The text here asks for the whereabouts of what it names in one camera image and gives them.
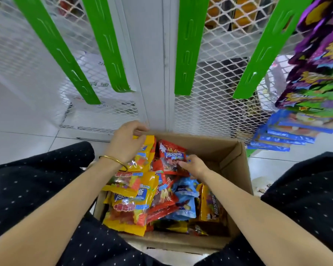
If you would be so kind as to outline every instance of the metal mesh grid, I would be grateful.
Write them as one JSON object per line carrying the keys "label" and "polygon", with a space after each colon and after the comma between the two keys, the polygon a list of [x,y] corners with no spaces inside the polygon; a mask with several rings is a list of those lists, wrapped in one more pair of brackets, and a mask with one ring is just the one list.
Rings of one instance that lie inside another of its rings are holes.
{"label": "metal mesh grid", "polygon": [[[276,111],[274,103],[286,86],[292,68],[288,60],[302,40],[300,33],[290,37],[250,99],[232,96],[277,1],[210,0],[191,95],[175,97],[175,132],[228,136],[247,144]],[[255,9],[247,13],[249,4]],[[243,16],[235,18],[236,9]],[[240,25],[242,18],[248,23]]]}
{"label": "metal mesh grid", "polygon": [[88,105],[11,0],[0,0],[0,75],[55,124],[111,134],[138,119],[133,93],[110,86],[80,0],[42,0],[101,105]]}

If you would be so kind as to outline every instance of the gold bangle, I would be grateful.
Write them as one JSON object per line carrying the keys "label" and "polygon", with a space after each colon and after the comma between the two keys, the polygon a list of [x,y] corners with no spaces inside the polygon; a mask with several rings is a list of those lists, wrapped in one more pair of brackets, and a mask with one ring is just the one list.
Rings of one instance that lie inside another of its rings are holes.
{"label": "gold bangle", "polygon": [[127,170],[128,170],[127,166],[124,165],[122,162],[120,162],[118,159],[113,158],[113,157],[109,157],[109,156],[99,156],[99,158],[101,158],[101,157],[109,158],[110,160],[118,162],[119,164],[121,164],[123,167],[126,168],[126,170],[124,170],[124,171],[122,171],[122,170],[119,170],[119,171],[121,171],[121,172],[127,172]]}

